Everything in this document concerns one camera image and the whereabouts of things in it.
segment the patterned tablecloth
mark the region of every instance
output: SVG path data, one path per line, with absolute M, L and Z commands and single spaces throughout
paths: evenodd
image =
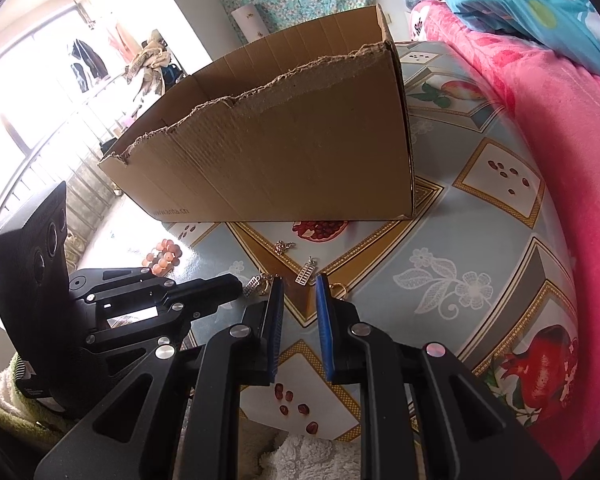
M 331 283 L 344 285 L 362 320 L 400 343 L 444 343 L 531 425 L 568 402 L 576 368 L 575 293 L 554 205 L 516 126 L 480 76 L 443 43 L 397 47 L 416 174 L 414 218 L 171 224 L 184 251 L 173 277 L 230 272 L 244 284 L 260 272 L 283 277 L 276 385 L 242 391 L 241 415 L 251 420 L 328 439 L 360 436 L 358 387 L 325 380 L 315 287 L 295 283 L 312 257 Z M 294 246 L 276 254 L 279 240 Z M 149 249 L 131 251 L 136 265 Z M 239 322 L 251 301 L 193 322 L 190 344 Z

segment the green leaf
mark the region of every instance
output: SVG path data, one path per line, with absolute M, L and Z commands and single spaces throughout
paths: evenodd
M 514 408 L 518 410 L 525 409 L 525 401 L 522 398 L 522 381 L 519 379 L 518 384 L 516 384 L 516 389 L 513 391 L 513 395 L 511 396 L 511 403 Z
M 490 386 L 491 388 L 500 388 L 500 385 L 496 379 L 496 374 L 493 372 L 493 368 L 491 367 L 487 368 L 487 371 L 482 375 L 482 380 L 484 380 L 487 386 Z
M 451 99 L 448 97 L 436 97 L 433 99 L 433 103 L 437 104 L 440 108 L 449 108 L 451 106 Z
M 409 97 L 415 97 L 418 101 L 433 101 L 437 98 L 435 94 L 409 94 Z
M 422 91 L 427 94 L 439 94 L 440 90 L 431 86 L 429 83 L 422 83 Z

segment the white fluffy fabric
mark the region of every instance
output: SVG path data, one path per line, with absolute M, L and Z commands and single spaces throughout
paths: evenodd
M 258 480 L 359 480 L 360 444 L 289 435 L 260 466 Z

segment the silver screw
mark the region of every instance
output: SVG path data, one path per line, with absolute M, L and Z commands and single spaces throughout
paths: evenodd
M 351 327 L 351 333 L 360 337 L 371 334 L 371 327 L 366 323 L 356 323 Z
M 251 328 L 246 325 L 235 325 L 229 330 L 229 334 L 233 337 L 247 337 L 251 333 Z
M 442 357 L 446 353 L 445 347 L 440 343 L 429 343 L 427 345 L 427 354 L 431 357 Z
M 171 345 L 162 345 L 155 349 L 155 356 L 158 359 L 169 359 L 170 357 L 173 357 L 175 353 L 176 349 Z

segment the pink garment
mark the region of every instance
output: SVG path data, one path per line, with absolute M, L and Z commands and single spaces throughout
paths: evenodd
M 415 7 L 410 29 L 448 43 L 493 86 L 554 199 L 573 257 L 579 362 L 571 404 L 530 432 L 568 478 L 600 439 L 600 77 L 531 42 L 469 30 L 437 0 Z

